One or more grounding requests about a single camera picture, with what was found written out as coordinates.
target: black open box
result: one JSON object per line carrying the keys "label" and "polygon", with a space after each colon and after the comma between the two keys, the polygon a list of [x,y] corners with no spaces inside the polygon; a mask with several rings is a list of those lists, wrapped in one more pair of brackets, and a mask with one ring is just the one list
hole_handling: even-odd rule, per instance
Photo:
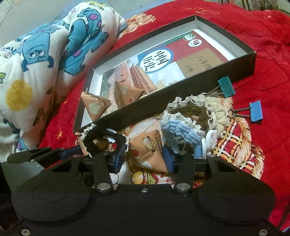
{"label": "black open box", "polygon": [[[91,93],[95,73],[100,74],[108,71],[131,56],[168,40],[169,37],[182,35],[197,29],[199,32],[205,32],[209,38],[214,39],[215,44],[218,43],[221,47],[226,48],[233,57],[227,62],[180,80],[125,107],[101,116],[93,123],[97,126],[121,130],[161,113],[166,109],[167,104],[177,96],[184,99],[190,95],[208,92],[217,87],[218,80],[224,76],[228,76],[231,83],[234,83],[254,73],[256,52],[253,49],[219,26],[193,15],[156,29],[104,57],[89,71],[83,91]],[[91,123],[84,103],[80,99],[74,132],[82,132]]]}

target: metal screw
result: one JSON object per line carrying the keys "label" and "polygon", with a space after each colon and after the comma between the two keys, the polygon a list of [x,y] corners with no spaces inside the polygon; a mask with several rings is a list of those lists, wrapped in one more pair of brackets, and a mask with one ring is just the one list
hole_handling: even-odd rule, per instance
{"label": "metal screw", "polygon": [[266,236],[268,234],[268,230],[266,229],[261,229],[259,232],[259,236]]}
{"label": "metal screw", "polygon": [[22,230],[21,230],[21,234],[22,234],[23,236],[29,236],[29,235],[30,235],[30,231],[29,231],[28,229],[22,229]]}
{"label": "metal screw", "polygon": [[180,184],[176,185],[176,187],[181,191],[185,191],[185,190],[190,189],[190,185],[187,183],[180,183]]}
{"label": "metal screw", "polygon": [[108,183],[100,183],[97,186],[97,189],[102,190],[102,191],[108,190],[110,188],[111,188],[111,185]]}
{"label": "metal screw", "polygon": [[142,189],[141,189],[141,192],[142,192],[142,193],[148,193],[148,191],[149,191],[148,188],[142,188]]}

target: snack packet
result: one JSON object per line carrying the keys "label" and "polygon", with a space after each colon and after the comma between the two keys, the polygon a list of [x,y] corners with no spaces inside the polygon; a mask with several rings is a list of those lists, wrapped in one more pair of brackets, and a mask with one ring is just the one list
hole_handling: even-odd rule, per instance
{"label": "snack packet", "polygon": [[143,92],[143,89],[115,81],[114,98],[118,108],[135,102]]}
{"label": "snack packet", "polygon": [[92,121],[96,121],[104,110],[111,105],[111,101],[109,99],[96,96],[91,93],[82,92],[81,99],[85,104]]}
{"label": "snack packet", "polygon": [[139,167],[167,173],[158,130],[143,133],[129,142],[129,158]]}

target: blue binder clip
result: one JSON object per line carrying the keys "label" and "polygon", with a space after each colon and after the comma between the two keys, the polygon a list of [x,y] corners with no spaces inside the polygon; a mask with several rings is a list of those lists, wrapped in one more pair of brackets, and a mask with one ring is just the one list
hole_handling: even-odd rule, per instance
{"label": "blue binder clip", "polygon": [[[224,98],[235,95],[234,88],[233,88],[232,83],[231,83],[230,79],[228,78],[228,76],[225,76],[225,77],[222,77],[221,79],[219,79],[218,84],[219,84],[219,86],[217,86],[213,90],[211,90],[207,93],[201,93],[201,94],[204,94],[205,96],[211,96],[211,97],[217,97],[217,96],[223,95]],[[210,95],[213,91],[217,90],[218,88],[221,88],[222,92]]]}
{"label": "blue binder clip", "polygon": [[[250,115],[241,115],[238,114],[237,112],[239,111],[246,111],[246,110],[250,110]],[[234,118],[234,117],[244,117],[244,118],[250,118],[251,122],[256,122],[256,123],[261,123],[262,119],[263,119],[263,115],[262,115],[262,107],[261,107],[261,102],[260,100],[250,103],[250,106],[248,108],[243,108],[243,109],[238,109],[238,110],[234,110],[232,108],[229,109],[229,111],[232,111],[232,116],[229,116],[230,119]]]}

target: red bedspread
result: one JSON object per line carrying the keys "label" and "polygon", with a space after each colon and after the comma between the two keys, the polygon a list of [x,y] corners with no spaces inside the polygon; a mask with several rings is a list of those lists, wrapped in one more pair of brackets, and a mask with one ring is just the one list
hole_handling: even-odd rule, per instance
{"label": "red bedspread", "polygon": [[[252,142],[265,155],[261,180],[276,194],[277,204],[269,220],[277,225],[290,201],[290,17],[275,10],[249,12],[236,5],[203,0],[176,0],[145,13],[156,20],[124,34],[112,51],[168,23],[196,14],[226,29],[257,52],[255,73],[234,84],[233,100],[234,108],[261,101],[263,122],[251,124],[250,128]],[[55,111],[41,146],[75,145],[73,124],[83,83],[84,80],[79,82]],[[289,218],[282,229],[290,226]]]}

